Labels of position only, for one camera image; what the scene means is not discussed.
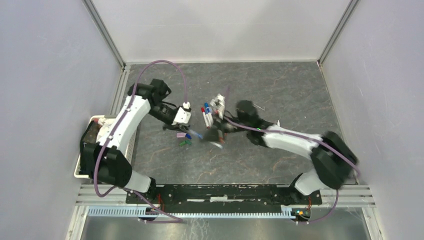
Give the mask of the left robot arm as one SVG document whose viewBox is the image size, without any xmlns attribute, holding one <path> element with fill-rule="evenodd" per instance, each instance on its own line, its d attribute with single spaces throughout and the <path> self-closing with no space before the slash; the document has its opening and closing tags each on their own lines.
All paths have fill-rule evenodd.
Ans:
<svg viewBox="0 0 424 240">
<path fill-rule="evenodd" d="M 126 153 L 146 115 L 161 121 L 163 130 L 188 132 L 191 104 L 188 100 L 180 106 L 165 102 L 171 92 L 156 78 L 150 84 L 134 84 L 118 115 L 99 132 L 101 137 L 95 142 L 81 140 L 79 172 L 101 183 L 137 191 L 145 204 L 153 203 L 157 198 L 155 180 L 134 171 Z"/>
</svg>

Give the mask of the blue capped marker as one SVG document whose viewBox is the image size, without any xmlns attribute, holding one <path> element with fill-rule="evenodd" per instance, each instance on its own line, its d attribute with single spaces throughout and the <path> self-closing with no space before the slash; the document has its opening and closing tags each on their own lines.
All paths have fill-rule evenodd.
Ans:
<svg viewBox="0 0 424 240">
<path fill-rule="evenodd" d="M 207 102 L 204 103 L 204 107 L 205 107 L 205 110 L 206 110 L 206 115 L 208 117 L 209 123 L 212 126 L 213 123 L 214 123 L 214 120 L 213 120 L 211 108 L 209 107 L 209 104 Z"/>
</svg>

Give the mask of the pink highlighter cap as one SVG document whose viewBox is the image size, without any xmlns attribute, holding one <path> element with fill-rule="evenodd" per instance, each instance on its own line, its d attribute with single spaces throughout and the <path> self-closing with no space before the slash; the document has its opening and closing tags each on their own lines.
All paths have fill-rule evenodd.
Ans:
<svg viewBox="0 0 424 240">
<path fill-rule="evenodd" d="M 185 138 L 186 137 L 186 133 L 184 133 L 184 132 L 177 132 L 176 133 L 176 137 L 177 138 Z"/>
</svg>

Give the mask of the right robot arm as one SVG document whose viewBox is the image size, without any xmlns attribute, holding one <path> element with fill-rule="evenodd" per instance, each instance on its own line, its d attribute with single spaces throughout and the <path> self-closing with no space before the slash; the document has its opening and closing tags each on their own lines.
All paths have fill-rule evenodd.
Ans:
<svg viewBox="0 0 424 240">
<path fill-rule="evenodd" d="M 352 172 L 359 173 L 358 159 L 341 137 L 333 132 L 324 134 L 288 130 L 264 120 L 250 100 L 236 104 L 236 115 L 226 115 L 225 99 L 219 95 L 209 104 L 212 125 L 203 140 L 222 144 L 228 134 L 245 132 L 249 141 L 270 149 L 280 149 L 310 160 L 313 169 L 301 173 L 291 183 L 289 199 L 302 204 L 313 192 L 331 188 L 340 189 Z"/>
</svg>

